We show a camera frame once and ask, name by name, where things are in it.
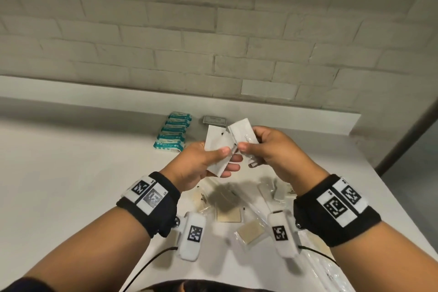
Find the black wristband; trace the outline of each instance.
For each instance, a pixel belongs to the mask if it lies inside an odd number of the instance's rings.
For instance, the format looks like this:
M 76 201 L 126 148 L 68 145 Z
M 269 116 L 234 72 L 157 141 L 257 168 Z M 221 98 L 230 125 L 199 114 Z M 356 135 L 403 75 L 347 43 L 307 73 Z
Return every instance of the black wristband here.
M 367 201 L 337 175 L 297 197 L 293 214 L 301 228 L 318 235 L 329 247 L 356 238 L 381 222 Z
M 132 185 L 116 205 L 134 216 L 151 238 L 157 233 L 167 237 L 175 224 L 180 196 L 180 192 L 169 179 L 159 172 L 153 172 L 149 178 L 144 177 Z

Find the person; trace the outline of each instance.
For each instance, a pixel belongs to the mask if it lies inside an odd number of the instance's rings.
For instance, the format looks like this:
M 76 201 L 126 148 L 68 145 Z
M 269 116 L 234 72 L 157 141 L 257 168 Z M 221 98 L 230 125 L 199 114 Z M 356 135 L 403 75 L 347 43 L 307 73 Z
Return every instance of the person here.
M 286 134 L 262 126 L 254 127 L 254 132 L 260 144 L 239 143 L 239 151 L 263 158 L 280 179 L 292 185 L 298 198 L 329 176 Z M 202 142 L 193 143 L 161 174 L 184 192 L 208 175 L 209 165 L 228 155 L 228 147 L 205 151 Z M 240 166 L 236 163 L 242 160 L 241 155 L 234 154 L 221 177 L 237 172 Z M 118 291 L 150 240 L 138 220 L 128 211 L 114 207 L 3 291 Z M 357 292 L 438 291 L 438 263 L 384 222 L 332 247 L 331 252 Z

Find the black cable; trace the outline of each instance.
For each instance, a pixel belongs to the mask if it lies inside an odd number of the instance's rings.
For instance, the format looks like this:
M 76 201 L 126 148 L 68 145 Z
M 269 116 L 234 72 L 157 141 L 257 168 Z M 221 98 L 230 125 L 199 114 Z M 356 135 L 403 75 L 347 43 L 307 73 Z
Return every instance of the black cable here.
M 147 267 L 148 265 L 150 265 L 151 262 L 154 261 L 158 256 L 160 256 L 161 254 L 167 252 L 168 250 L 177 250 L 177 249 L 178 249 L 178 247 L 176 247 L 176 246 L 166 248 L 165 250 L 162 250 L 162 251 L 159 252 L 156 256 L 154 256 L 153 258 L 151 258 L 150 261 L 147 262 L 147 263 L 145 264 L 145 266 L 142 267 L 142 268 L 140 269 L 140 271 L 134 276 L 134 278 L 131 279 L 131 281 L 129 282 L 129 284 L 126 285 L 125 289 L 124 289 L 122 292 L 126 292 L 126 290 L 131 286 L 131 284 L 132 284 L 133 281 L 138 277 L 138 275 L 141 274 L 141 272 L 145 269 L 145 267 Z
M 309 250 L 309 251 L 311 251 L 311 252 L 315 252 L 316 254 L 322 255 L 322 256 L 328 258 L 329 260 L 333 261 L 333 263 L 336 264 L 336 265 L 339 267 L 339 264 L 337 264 L 336 261 L 335 261 L 334 259 L 332 259 L 330 256 L 327 256 L 327 255 L 325 255 L 325 254 L 323 254 L 323 253 L 321 253 L 321 252 L 319 252 L 319 251 L 317 251 L 317 250 L 314 250 L 314 249 L 309 248 L 309 247 L 306 247 L 306 246 L 300 246 L 300 245 L 298 245 L 298 248 L 299 248 L 300 250 Z

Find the cinder block wall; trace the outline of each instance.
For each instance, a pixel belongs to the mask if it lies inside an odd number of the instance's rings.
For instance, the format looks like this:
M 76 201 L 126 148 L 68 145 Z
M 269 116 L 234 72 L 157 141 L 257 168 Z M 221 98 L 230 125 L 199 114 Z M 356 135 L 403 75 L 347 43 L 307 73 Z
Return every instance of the cinder block wall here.
M 0 0 L 0 73 L 361 112 L 376 165 L 438 93 L 438 0 Z

